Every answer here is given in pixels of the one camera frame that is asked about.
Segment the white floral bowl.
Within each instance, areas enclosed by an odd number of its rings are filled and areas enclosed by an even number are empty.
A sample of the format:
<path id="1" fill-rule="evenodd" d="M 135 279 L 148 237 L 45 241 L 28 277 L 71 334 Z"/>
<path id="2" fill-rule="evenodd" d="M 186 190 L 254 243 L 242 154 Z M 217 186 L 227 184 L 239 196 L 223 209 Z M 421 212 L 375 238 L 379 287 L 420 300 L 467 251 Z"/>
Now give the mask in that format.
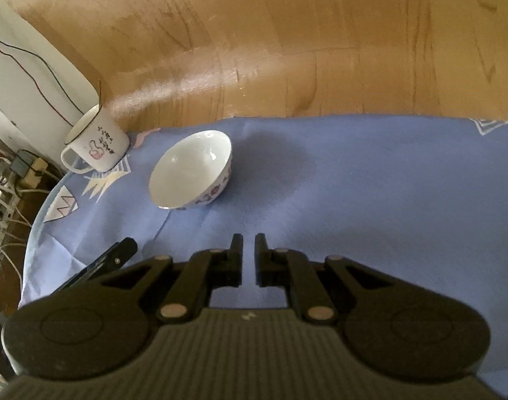
<path id="1" fill-rule="evenodd" d="M 218 130 L 189 135 L 168 149 L 153 168 L 151 200 L 163 210 L 208 205 L 227 187 L 231 164 L 228 135 Z"/>

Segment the white enamel mug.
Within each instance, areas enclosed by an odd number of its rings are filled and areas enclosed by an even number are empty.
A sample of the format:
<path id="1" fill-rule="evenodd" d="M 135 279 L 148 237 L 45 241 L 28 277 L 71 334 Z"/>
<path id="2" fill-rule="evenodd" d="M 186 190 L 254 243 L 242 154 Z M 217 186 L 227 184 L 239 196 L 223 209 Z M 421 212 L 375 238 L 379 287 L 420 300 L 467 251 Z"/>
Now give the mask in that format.
<path id="1" fill-rule="evenodd" d="M 109 172 L 126 155 L 130 138 L 100 105 L 90 108 L 72 127 L 60 154 L 70 172 Z"/>

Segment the blue printed tablecloth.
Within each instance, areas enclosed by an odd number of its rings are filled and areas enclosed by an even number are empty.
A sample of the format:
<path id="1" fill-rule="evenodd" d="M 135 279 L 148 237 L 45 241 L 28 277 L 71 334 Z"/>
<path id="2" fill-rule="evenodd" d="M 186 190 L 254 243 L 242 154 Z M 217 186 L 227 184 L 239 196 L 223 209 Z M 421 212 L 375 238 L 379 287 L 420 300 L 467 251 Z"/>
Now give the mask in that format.
<path id="1" fill-rule="evenodd" d="M 255 280 L 254 238 L 311 259 L 347 256 L 475 308 L 491 328 L 479 375 L 508 395 L 508 121 L 398 116 L 231 118 L 231 177 L 211 204 L 163 210 L 149 180 L 190 128 L 152 129 L 111 172 L 66 175 L 37 215 L 21 302 L 53 292 L 113 243 L 137 260 L 244 237 L 243 280 L 217 307 L 279 307 Z"/>

